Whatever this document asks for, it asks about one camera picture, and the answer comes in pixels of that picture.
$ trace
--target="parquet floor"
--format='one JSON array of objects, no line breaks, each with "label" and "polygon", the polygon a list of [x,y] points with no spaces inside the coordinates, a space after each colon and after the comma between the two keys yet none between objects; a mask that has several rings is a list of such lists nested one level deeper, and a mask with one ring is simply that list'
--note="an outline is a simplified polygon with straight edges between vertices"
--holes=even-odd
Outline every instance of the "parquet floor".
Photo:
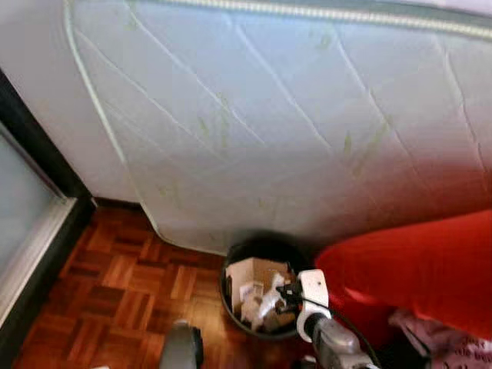
[{"label": "parquet floor", "polygon": [[201,329],[204,368],[289,368],[300,338],[249,337],[221,306],[222,258],[163,242],[137,211],[99,208],[33,324],[16,368],[154,368],[166,332]]}]

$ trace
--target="white mattress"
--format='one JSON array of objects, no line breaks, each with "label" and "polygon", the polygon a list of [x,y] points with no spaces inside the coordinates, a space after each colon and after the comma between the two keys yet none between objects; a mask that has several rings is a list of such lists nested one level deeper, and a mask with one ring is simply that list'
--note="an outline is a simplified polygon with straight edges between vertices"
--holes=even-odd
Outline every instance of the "white mattress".
[{"label": "white mattress", "polygon": [[166,240],[224,253],[252,229],[327,242],[490,207],[486,19],[67,10],[101,123]]}]

